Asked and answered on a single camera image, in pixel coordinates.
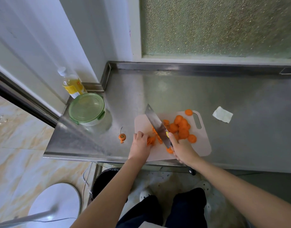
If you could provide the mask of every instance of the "pile of carrot slices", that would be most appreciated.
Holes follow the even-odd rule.
[[[187,116],[192,116],[193,112],[190,109],[187,109],[185,111],[185,114]],[[188,121],[182,117],[181,115],[177,115],[174,119],[174,122],[170,124],[169,120],[163,120],[163,124],[166,127],[166,129],[174,134],[176,140],[180,139],[188,139],[189,142],[195,143],[197,141],[197,137],[194,134],[190,134],[189,130],[191,128],[190,124]],[[156,130],[152,127],[153,133],[155,134],[152,137],[148,137],[147,139],[147,145],[155,145],[155,140],[159,141],[160,144],[162,144],[161,138],[158,136]],[[173,153],[173,150],[171,148],[166,149],[168,153]]]

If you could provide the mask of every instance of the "cutting board handle hole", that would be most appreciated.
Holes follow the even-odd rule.
[[[201,127],[201,123],[200,123],[198,115],[196,113],[193,113],[193,118],[194,118],[197,129],[200,130],[202,127]]]

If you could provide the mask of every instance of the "juice bottle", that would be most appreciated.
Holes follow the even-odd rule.
[[[87,93],[77,75],[68,74],[65,67],[59,68],[58,73],[63,77],[63,87],[68,91],[72,98]]]

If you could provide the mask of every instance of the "white round base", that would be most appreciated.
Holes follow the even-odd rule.
[[[28,222],[27,228],[68,228],[79,215],[80,197],[75,187],[67,183],[58,183],[46,188],[32,204],[28,215],[37,214],[57,207],[52,216],[38,219],[39,221],[51,221],[70,218],[54,222]]]

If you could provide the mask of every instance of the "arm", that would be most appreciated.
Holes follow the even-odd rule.
[[[147,137],[148,135],[144,135],[140,131],[134,134],[128,160],[79,215],[71,228],[114,228],[116,226],[133,182],[150,154]]]
[[[169,137],[175,157],[200,172],[253,225],[291,227],[291,204],[203,160],[187,140],[178,143],[172,134]]]

